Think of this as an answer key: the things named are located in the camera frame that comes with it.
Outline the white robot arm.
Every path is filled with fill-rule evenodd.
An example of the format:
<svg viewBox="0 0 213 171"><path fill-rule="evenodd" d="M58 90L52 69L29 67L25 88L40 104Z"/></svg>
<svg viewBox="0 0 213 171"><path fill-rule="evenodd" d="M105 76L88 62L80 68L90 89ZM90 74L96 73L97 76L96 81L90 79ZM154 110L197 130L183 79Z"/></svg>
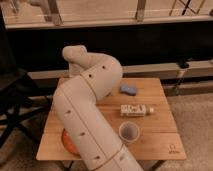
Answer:
<svg viewBox="0 0 213 171"><path fill-rule="evenodd" d="M62 55L82 70L57 87L53 103L87 168L143 171L96 106L121 81L119 61L110 55L91 53L83 45L66 46Z"/></svg>

